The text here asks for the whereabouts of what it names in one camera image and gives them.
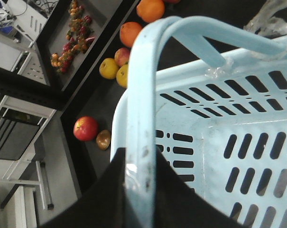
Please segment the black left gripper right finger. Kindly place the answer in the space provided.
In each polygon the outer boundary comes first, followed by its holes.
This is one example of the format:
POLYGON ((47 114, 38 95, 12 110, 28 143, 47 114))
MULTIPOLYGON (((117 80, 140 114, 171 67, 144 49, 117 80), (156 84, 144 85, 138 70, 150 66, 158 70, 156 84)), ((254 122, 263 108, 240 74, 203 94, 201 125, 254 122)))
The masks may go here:
POLYGON ((156 153, 156 228, 243 228, 192 191, 156 153))

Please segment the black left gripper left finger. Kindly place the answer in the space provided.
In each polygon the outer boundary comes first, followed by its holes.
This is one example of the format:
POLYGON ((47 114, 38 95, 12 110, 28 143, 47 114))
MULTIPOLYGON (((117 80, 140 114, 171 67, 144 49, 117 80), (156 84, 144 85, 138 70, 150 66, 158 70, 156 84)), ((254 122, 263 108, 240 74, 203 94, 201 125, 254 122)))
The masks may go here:
POLYGON ((102 176, 71 207, 42 228, 123 228, 125 148, 118 148, 102 176))

